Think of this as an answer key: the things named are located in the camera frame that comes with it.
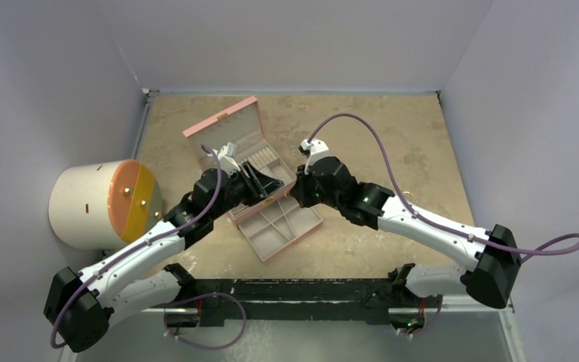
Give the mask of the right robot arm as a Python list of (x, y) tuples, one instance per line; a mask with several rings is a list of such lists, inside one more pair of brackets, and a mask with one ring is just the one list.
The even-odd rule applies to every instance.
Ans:
[(359, 182), (336, 157), (300, 165), (289, 191), (301, 207), (324, 204), (347, 221), (402, 235), (452, 260), (447, 265), (407, 264), (397, 270), (393, 296), (404, 307), (421, 298), (467, 294), (490, 308), (507, 306), (521, 267), (509, 228), (464, 225), (402, 201), (394, 191)]

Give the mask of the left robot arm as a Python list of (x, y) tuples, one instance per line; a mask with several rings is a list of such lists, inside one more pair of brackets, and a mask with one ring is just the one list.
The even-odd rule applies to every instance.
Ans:
[(193, 189), (163, 219), (112, 256), (80, 271), (60, 269), (53, 277), (43, 314), (52, 325), (51, 347), (80, 352), (93, 346), (118, 313), (118, 294), (159, 262), (195, 244), (213, 222), (243, 204), (254, 206), (285, 186), (245, 161), (236, 170), (205, 170)]

